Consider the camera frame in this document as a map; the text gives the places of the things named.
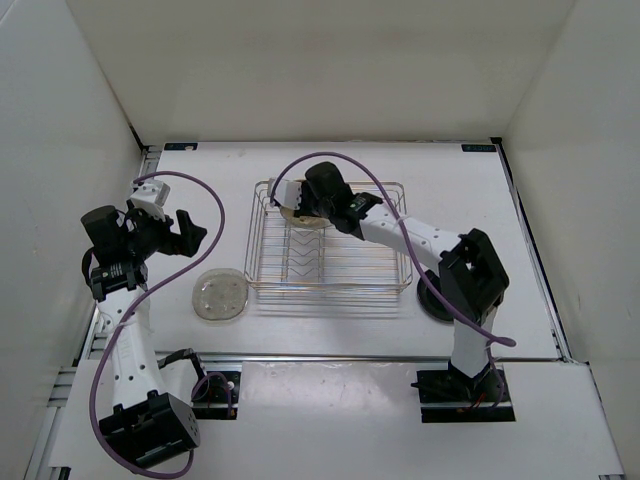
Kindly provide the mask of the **beige round plate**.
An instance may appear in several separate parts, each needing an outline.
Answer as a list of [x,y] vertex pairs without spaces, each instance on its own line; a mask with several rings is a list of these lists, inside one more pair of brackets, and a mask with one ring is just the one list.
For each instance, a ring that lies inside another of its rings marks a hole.
[[293,227],[302,228],[307,230],[319,230],[327,228],[330,223],[327,219],[316,217],[298,217],[297,210],[289,210],[286,208],[279,208],[281,216]]

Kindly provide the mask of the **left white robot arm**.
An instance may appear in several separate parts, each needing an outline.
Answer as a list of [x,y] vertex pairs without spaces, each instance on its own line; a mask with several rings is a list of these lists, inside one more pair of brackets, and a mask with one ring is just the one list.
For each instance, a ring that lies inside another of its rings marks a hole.
[[86,277],[113,347],[113,411],[98,422],[106,445],[129,467],[149,474],[200,443],[192,400],[210,377],[191,349],[158,359],[151,341],[146,260],[156,252],[194,256],[207,231],[179,210],[158,217],[136,206],[121,214],[107,205],[81,223],[98,263]]

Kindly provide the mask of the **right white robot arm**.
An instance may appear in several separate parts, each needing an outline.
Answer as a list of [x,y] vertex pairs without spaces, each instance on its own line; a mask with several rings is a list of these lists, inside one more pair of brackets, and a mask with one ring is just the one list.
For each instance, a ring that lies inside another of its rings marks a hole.
[[454,323],[449,360],[449,387],[460,399],[470,400],[486,384],[493,343],[514,341],[492,333],[494,318],[510,280],[488,237],[479,229],[453,233],[402,216],[379,181],[379,193],[356,193],[331,162],[309,168],[302,180],[284,188],[282,205],[293,215],[320,218],[339,232],[361,241],[389,247],[408,256],[436,305]]

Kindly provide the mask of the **clear plate front left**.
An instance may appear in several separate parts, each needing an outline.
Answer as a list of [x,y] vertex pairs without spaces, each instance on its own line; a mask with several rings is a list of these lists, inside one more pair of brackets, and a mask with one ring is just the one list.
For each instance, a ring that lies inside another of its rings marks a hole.
[[201,274],[192,290],[192,307],[209,322],[228,321],[240,315],[249,296],[249,285],[236,269],[216,268]]

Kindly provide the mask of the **black round plate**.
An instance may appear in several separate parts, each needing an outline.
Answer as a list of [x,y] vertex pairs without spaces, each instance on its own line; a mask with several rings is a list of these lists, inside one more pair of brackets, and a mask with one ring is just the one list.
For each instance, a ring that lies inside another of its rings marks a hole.
[[453,323],[454,318],[451,313],[446,310],[441,301],[436,298],[422,279],[420,279],[417,284],[416,293],[422,310],[430,318],[444,324]]

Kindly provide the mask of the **metal rail bar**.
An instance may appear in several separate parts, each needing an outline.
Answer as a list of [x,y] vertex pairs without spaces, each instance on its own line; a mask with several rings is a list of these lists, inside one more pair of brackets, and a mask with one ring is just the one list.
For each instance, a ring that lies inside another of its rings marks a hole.
[[362,361],[362,362],[410,362],[430,363],[448,362],[444,356],[413,355],[337,355],[337,354],[274,354],[274,353],[215,353],[204,352],[201,357],[206,361],[274,361],[274,362],[324,362],[324,361]]

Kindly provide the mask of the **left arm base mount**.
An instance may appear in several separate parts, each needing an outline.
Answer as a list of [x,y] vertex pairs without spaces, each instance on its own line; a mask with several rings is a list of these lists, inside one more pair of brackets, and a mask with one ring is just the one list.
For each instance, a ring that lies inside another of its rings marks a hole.
[[241,393],[242,370],[237,365],[215,365],[214,371],[226,378],[226,383],[213,376],[196,394],[192,409],[197,420],[236,420]]

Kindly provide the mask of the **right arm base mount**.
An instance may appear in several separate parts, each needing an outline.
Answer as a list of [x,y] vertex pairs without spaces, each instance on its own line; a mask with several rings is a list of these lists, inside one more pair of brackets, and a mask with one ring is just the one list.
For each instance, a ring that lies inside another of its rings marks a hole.
[[516,421],[502,369],[489,371],[471,389],[448,370],[419,370],[411,386],[418,391],[421,421],[425,424]]

